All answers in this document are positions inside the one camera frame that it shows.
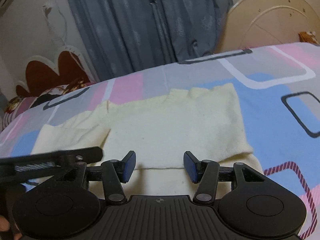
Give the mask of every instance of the brown scalloped decoration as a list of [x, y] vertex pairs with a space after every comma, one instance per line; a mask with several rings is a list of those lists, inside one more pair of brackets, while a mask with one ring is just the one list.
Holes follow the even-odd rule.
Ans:
[[[26, 80], [30, 93], [22, 86], [17, 85], [17, 95], [22, 97], [38, 97], [42, 92], [50, 88], [68, 85], [77, 78], [83, 78], [84, 83], [88, 83], [89, 78], [87, 74], [78, 66], [70, 53], [69, 51], [60, 53], [57, 62], [59, 75], [40, 61], [30, 61], [26, 68]], [[81, 64], [79, 58], [73, 53], [72, 55]]]

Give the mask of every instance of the light yellow cloth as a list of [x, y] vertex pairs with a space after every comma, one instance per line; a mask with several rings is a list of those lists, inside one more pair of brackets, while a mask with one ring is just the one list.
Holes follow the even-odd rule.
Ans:
[[[211, 90], [171, 90], [169, 95], [123, 105], [105, 101], [59, 126], [45, 125], [32, 153], [99, 145], [104, 150], [103, 161], [122, 159], [129, 150], [136, 152], [136, 170], [123, 185], [127, 196], [192, 197], [197, 185], [182, 169], [187, 150], [199, 160], [211, 159], [230, 167], [244, 162], [262, 172], [246, 141], [232, 84]], [[101, 183], [90, 183], [90, 191], [103, 198]], [[230, 183], [219, 183], [217, 197], [228, 191]]]
[[183, 153], [187, 150], [200, 160], [218, 162], [252, 153], [232, 84], [211, 90], [173, 89], [169, 95], [123, 105], [106, 101], [57, 129], [62, 129], [59, 134], [63, 134], [69, 129], [95, 126], [111, 129], [103, 146], [102, 161], [121, 160], [134, 150], [137, 167], [141, 168], [183, 168]]
[[102, 147], [110, 129], [96, 125], [88, 129], [61, 128], [45, 124], [37, 137], [31, 154]]

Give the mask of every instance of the white cable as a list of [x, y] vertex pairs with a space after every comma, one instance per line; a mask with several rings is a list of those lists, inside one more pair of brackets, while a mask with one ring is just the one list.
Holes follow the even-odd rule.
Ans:
[[[55, 28], [54, 26], [52, 26], [52, 24], [50, 23], [50, 21], [49, 21], [49, 19], [48, 19], [48, 15], [46, 15], [45, 12], [44, 12], [44, 18], [45, 18], [46, 24], [47, 24], [49, 30], [51, 31], [51, 33], [54, 33], [56, 36], [59, 37], [59, 38], [56, 39], [56, 40], [53, 40], [53, 39], [52, 39], [52, 41], [61, 40], [62, 43], [63, 43], [63, 45], [66, 46], [66, 40], [67, 40], [67, 37], [68, 37], [68, 23], [67, 23], [67, 20], [66, 20], [65, 16], [63, 15], [63, 13], [60, 11], [60, 8], [59, 8], [59, 6], [58, 6], [58, 4], [57, 4], [57, 0], [54, 0], [54, 3], [55, 3], [55, 4], [54, 4], [55, 7], [58, 9], [59, 14], [61, 15], [61, 17], [62, 17], [63, 20], [64, 20], [64, 31], [63, 31], [62, 37], [57, 33], [57, 31], [54, 31], [54, 30], [56, 30], [56, 28]], [[82, 70], [85, 72], [84, 67], [83, 67], [83, 66], [80, 64], [80, 62], [73, 56], [73, 53], [71, 53], [71, 52], [69, 51], [69, 54], [70, 54], [70, 56], [72, 57], [72, 59], [76, 62], [76, 64], [79, 66], [79, 68], [82, 69]]]

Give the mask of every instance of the bed headboard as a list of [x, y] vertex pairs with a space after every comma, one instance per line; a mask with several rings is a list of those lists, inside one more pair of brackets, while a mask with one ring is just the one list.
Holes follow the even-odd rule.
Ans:
[[73, 46], [59, 48], [55, 62], [42, 56], [32, 56], [27, 60], [25, 80], [18, 81], [16, 93], [22, 97], [38, 97], [47, 89], [69, 84], [76, 78], [83, 78], [85, 83], [91, 82], [88, 69], [84, 57]]

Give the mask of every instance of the circular pad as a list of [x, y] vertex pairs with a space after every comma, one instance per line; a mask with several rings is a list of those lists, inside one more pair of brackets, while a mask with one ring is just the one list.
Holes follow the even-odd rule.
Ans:
[[46, 216], [58, 216], [67, 213], [73, 206], [71, 198], [64, 195], [49, 195], [36, 203], [36, 209]]
[[59, 191], [29, 191], [14, 204], [13, 217], [25, 235], [36, 239], [64, 239], [96, 221], [100, 202], [93, 193], [70, 186]]
[[303, 202], [280, 185], [243, 182], [219, 202], [221, 218], [248, 238], [280, 238], [297, 233], [306, 217]]
[[248, 199], [247, 208], [256, 215], [271, 217], [283, 210], [283, 203], [276, 197], [259, 195]]

